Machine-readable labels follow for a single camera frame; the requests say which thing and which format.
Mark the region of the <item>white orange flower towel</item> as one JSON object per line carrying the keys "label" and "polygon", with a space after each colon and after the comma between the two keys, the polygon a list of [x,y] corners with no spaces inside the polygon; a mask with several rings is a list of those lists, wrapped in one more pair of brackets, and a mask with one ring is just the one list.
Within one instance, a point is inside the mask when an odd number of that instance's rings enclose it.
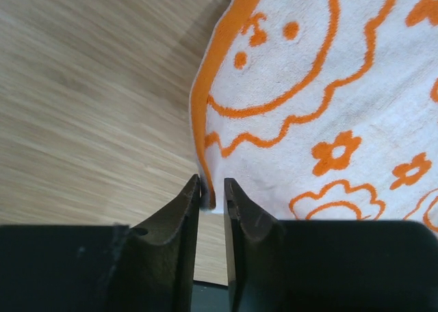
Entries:
{"label": "white orange flower towel", "polygon": [[437,0],[232,0],[190,93],[202,206],[437,230]]}

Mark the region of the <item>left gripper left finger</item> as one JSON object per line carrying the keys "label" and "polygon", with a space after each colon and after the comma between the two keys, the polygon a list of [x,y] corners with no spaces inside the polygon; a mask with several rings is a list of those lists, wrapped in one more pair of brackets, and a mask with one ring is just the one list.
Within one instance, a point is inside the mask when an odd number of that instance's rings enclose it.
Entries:
{"label": "left gripper left finger", "polygon": [[136,226],[3,225],[1,310],[189,311],[200,189]]}

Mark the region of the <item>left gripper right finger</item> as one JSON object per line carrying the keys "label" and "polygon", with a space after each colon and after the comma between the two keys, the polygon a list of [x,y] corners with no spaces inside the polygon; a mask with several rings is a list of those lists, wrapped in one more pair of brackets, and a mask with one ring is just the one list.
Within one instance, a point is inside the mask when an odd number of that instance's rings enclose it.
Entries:
{"label": "left gripper right finger", "polygon": [[411,221],[277,220],[224,182],[232,311],[436,311],[437,238]]}

